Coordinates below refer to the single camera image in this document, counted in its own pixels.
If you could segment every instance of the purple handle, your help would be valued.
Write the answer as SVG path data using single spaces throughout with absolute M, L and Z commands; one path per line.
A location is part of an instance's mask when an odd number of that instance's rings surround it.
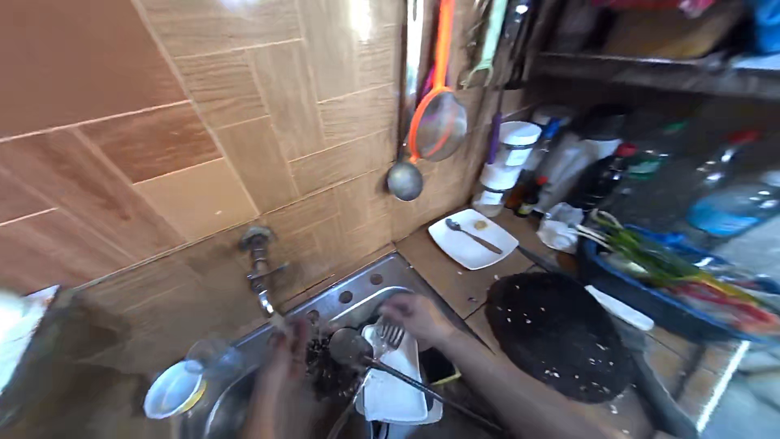
M 490 136 L 490 148 L 487 150 L 487 164 L 492 165 L 495 162 L 495 153 L 498 151 L 498 132 L 501 130 L 501 110 L 499 109 L 493 115 L 493 131 Z

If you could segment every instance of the countertop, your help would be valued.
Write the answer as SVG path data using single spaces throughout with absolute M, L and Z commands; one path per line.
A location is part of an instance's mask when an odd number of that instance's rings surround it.
M 516 237 L 519 246 L 539 264 L 517 249 L 492 266 L 471 271 L 450 259 L 434 243 L 426 227 L 395 246 L 485 344 L 501 354 L 484 314 L 484 303 L 491 284 L 503 276 L 545 271 L 544 268 L 575 274 L 576 263 L 570 255 L 557 252 L 539 240 L 535 233 L 537 221 L 518 218 L 509 210 L 493 220 Z M 660 327 L 655 327 L 648 335 L 645 351 L 647 363 L 683 412 L 702 431 L 749 343 L 733 341 L 698 344 Z M 633 387 L 629 386 L 623 397 L 611 402 L 599 405 L 573 404 L 585 416 L 604 426 L 613 437 L 654 436 L 654 429 Z

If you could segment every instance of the white square plate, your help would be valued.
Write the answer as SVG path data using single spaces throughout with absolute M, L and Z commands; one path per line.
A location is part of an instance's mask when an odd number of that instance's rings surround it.
M 491 252 L 463 232 L 450 230 L 445 223 L 447 218 L 460 224 L 461 229 L 474 236 L 481 237 L 500 248 L 502 250 L 501 254 L 497 255 Z M 441 250 L 444 250 L 444 253 L 467 269 L 480 269 L 491 266 L 509 256 L 509 253 L 514 251 L 518 245 L 518 241 L 509 232 L 474 209 L 453 213 L 447 218 L 428 227 L 428 233 L 431 234 L 431 237 L 434 238 Z M 487 227 L 482 230 L 475 229 L 474 224 L 477 221 L 484 221 Z

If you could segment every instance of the stainless steel sink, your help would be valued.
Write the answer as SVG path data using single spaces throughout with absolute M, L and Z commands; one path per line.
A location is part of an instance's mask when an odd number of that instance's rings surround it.
M 458 327 L 466 324 L 449 308 L 399 254 L 392 253 L 365 267 L 318 296 L 304 302 L 288 316 L 305 316 L 320 331 L 336 327 L 360 329 L 377 314 L 377 307 L 398 292 L 424 294 L 431 298 Z M 183 439 L 232 439 L 238 437 L 254 387 L 255 371 L 268 357 L 271 326 L 266 324 L 234 345 L 243 354 L 247 368 L 238 380 L 209 381 L 201 400 L 183 416 Z M 326 398 L 317 402 L 313 390 L 304 385 L 292 400 L 300 437 L 325 437 L 346 401 Z

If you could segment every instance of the white bowl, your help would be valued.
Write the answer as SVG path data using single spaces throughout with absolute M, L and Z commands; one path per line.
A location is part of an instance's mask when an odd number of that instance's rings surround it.
M 144 399 L 148 418 L 163 419 L 191 409 L 206 390 L 202 373 L 186 369 L 188 361 L 177 362 L 152 383 Z

